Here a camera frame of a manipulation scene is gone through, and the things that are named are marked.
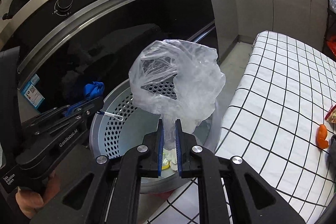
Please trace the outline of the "left hand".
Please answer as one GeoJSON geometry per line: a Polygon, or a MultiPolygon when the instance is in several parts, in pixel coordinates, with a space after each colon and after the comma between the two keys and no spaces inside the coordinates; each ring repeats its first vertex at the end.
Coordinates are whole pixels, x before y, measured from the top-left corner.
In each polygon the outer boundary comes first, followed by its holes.
{"type": "Polygon", "coordinates": [[[49,175],[46,190],[42,196],[38,193],[32,192],[31,190],[22,190],[21,188],[18,188],[15,199],[21,212],[28,219],[31,219],[35,214],[37,214],[38,210],[52,200],[59,191],[60,178],[56,172],[53,171],[49,175]]]}

